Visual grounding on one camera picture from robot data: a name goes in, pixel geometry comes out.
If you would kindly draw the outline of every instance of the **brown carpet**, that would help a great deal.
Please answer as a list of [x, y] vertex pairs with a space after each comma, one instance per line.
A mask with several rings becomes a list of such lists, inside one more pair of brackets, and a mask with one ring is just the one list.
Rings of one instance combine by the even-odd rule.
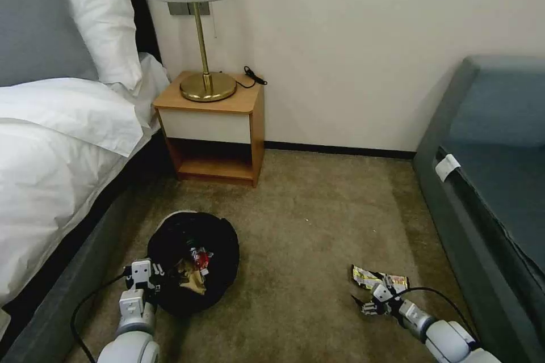
[[[235, 284], [213, 308], [178, 321], [157, 315], [164, 363], [433, 361], [393, 318], [360, 315], [349, 266], [407, 275], [462, 306], [409, 161], [268, 150], [257, 189], [143, 178], [109, 272], [145, 255], [160, 220], [182, 209], [210, 212], [238, 232]], [[112, 340], [119, 283], [96, 301], [84, 331], [93, 354]], [[412, 300], [455, 319], [434, 295]], [[74, 348], [69, 363], [86, 362]]]

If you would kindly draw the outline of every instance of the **light switch panel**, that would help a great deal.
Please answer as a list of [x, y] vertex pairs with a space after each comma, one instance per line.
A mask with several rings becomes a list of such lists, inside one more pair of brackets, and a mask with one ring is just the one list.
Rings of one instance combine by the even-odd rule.
[[[193, 9], [188, 3], [169, 2], [169, 11], [170, 11], [170, 15], [193, 15]], [[209, 3], [200, 2], [199, 11], [201, 15], [210, 15]]]

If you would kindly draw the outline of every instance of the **trash bin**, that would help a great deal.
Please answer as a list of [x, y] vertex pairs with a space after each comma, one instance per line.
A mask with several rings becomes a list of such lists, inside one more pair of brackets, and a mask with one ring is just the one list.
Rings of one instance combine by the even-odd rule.
[[215, 305], [237, 276], [240, 252], [238, 237], [226, 219], [208, 213], [176, 212], [166, 217], [148, 242], [148, 257], [160, 264], [169, 277], [178, 263], [189, 256], [190, 245], [196, 243], [213, 253], [201, 295], [179, 286], [176, 279], [161, 281], [157, 303], [169, 314], [184, 318]]

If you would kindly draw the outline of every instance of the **headboard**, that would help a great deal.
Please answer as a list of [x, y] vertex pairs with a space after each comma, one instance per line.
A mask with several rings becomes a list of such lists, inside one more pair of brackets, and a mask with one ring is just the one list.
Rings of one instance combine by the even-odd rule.
[[153, 27], [152, 15], [149, 12], [146, 0], [131, 0], [135, 9], [136, 48], [140, 52], [147, 52], [161, 62], [157, 36]]

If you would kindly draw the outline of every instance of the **nightstand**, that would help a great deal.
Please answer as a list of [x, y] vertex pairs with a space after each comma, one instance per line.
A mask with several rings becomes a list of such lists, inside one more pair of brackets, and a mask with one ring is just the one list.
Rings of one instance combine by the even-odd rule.
[[[216, 102], [193, 102], [180, 93], [182, 72], [153, 105], [178, 179], [208, 179], [257, 186], [263, 161], [265, 112], [263, 86]], [[251, 85], [247, 76], [234, 75]]]

